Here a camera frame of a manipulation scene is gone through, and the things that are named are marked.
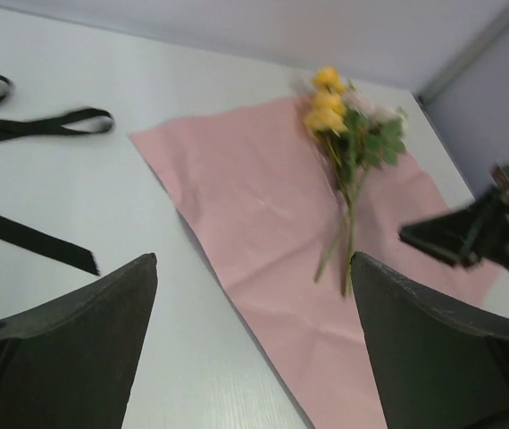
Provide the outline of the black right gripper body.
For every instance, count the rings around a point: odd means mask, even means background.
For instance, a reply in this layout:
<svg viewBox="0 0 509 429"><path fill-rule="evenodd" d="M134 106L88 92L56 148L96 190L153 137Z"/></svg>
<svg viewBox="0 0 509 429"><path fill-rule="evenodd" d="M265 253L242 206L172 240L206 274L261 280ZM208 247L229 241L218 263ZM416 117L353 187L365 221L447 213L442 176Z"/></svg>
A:
<svg viewBox="0 0 509 429"><path fill-rule="evenodd" d="M490 187L467 208L474 213L459 257L464 266L483 259L509 270L509 196Z"/></svg>

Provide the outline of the pink wrapping paper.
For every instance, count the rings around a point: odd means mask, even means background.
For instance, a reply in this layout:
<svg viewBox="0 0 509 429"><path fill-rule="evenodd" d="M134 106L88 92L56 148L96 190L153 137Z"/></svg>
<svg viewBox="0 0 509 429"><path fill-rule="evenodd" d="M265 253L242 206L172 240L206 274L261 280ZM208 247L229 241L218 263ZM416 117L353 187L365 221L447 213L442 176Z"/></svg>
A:
<svg viewBox="0 0 509 429"><path fill-rule="evenodd" d="M315 271L343 207L301 97L179 118L131 141L187 221L232 303L318 428L385 426L346 251Z"/></svg>

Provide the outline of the yellow rose stem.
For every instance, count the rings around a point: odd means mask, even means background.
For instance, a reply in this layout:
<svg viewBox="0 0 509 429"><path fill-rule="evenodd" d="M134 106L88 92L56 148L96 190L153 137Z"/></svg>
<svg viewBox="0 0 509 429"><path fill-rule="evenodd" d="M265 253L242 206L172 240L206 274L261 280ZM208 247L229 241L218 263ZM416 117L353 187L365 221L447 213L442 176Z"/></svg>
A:
<svg viewBox="0 0 509 429"><path fill-rule="evenodd" d="M315 140L328 161L334 178L334 190L345 204L345 211L338 221L338 230L321 255L314 280L318 282L346 238L346 258L340 286L340 294L347 297L353 292L351 259L354 254L355 205L352 199L352 182L355 178L355 162L350 155L350 128L345 123L348 107L343 96L350 85L342 80L332 66L324 66L312 77L313 98L309 112L304 117L307 133Z"/></svg>

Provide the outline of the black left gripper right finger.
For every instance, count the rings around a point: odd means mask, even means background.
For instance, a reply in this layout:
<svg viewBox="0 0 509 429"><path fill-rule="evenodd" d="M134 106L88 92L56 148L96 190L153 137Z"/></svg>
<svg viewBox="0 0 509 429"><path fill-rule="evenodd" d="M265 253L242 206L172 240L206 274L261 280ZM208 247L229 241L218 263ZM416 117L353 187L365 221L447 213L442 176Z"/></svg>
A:
<svg viewBox="0 0 509 429"><path fill-rule="evenodd" d="M509 428L509 319L352 260L365 343L390 428Z"/></svg>

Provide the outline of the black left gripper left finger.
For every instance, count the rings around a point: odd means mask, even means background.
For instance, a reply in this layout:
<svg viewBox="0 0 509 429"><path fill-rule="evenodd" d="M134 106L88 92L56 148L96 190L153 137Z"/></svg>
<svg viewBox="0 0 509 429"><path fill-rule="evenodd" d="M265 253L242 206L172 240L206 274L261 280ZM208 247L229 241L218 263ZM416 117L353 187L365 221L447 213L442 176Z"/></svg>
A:
<svg viewBox="0 0 509 429"><path fill-rule="evenodd" d="M157 291L144 254L0 319L0 428L120 428Z"/></svg>

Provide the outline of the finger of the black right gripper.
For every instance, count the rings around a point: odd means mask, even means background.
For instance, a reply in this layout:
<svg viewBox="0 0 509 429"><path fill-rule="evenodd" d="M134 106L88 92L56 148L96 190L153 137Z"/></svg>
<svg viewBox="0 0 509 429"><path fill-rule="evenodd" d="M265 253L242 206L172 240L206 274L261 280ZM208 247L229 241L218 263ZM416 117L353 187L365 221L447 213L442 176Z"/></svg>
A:
<svg viewBox="0 0 509 429"><path fill-rule="evenodd" d="M469 208L403 225L399 239L422 253L452 267L468 268L482 259L476 250L482 221Z"/></svg>

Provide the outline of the black ribbon gold lettering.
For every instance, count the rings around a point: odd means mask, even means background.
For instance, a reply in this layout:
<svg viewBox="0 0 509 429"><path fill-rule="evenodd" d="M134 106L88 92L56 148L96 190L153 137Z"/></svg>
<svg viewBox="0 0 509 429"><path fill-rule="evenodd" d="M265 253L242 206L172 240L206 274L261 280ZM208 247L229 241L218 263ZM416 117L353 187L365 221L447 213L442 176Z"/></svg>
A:
<svg viewBox="0 0 509 429"><path fill-rule="evenodd" d="M0 75L0 105L12 95L11 80ZM105 134L114 128L113 116L93 107L82 108L59 116L28 122L0 119L0 143L36 136L78 137ZM26 249L42 257L99 275L95 257L89 250L35 230L0 215L0 240Z"/></svg>

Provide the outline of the white rose stem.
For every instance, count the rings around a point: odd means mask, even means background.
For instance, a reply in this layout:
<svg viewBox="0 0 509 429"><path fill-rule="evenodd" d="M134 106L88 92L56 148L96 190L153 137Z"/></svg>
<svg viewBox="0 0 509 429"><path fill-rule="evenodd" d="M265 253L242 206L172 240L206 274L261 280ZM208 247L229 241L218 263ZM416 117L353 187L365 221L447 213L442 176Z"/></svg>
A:
<svg viewBox="0 0 509 429"><path fill-rule="evenodd" d="M405 153L406 112L401 108L373 105L351 86L343 99L348 107L345 123L350 128L349 152L355 162L352 199L356 211L370 172L385 165L396 166L398 158Z"/></svg>

